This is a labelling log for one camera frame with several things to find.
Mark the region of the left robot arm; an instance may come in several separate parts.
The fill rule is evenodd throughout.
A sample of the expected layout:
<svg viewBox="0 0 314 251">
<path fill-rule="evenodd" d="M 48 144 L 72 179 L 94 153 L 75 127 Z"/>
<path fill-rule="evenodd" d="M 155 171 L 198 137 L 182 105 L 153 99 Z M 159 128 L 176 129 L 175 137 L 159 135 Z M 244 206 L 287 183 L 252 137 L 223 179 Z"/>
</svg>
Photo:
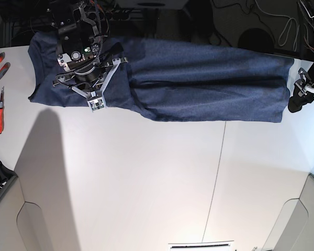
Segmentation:
<svg viewBox="0 0 314 251">
<path fill-rule="evenodd" d="M 288 102 L 291 113 L 301 111 L 302 107 L 314 101 L 314 1 L 297 1 L 299 17 L 298 58 L 312 62 L 309 69 L 298 70 L 299 79 L 293 85 Z"/>
</svg>

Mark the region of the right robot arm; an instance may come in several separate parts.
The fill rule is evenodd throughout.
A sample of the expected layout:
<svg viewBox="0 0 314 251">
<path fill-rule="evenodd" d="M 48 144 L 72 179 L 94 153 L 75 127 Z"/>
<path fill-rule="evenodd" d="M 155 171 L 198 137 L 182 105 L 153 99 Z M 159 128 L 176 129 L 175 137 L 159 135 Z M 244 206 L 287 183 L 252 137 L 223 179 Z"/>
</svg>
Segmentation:
<svg viewBox="0 0 314 251">
<path fill-rule="evenodd" d="M 55 85 L 90 93 L 101 89 L 113 60 L 123 52 L 119 42 L 104 49 L 101 8 L 96 1 L 50 1 L 48 11 L 57 29 L 57 61 L 64 72 Z"/>
</svg>

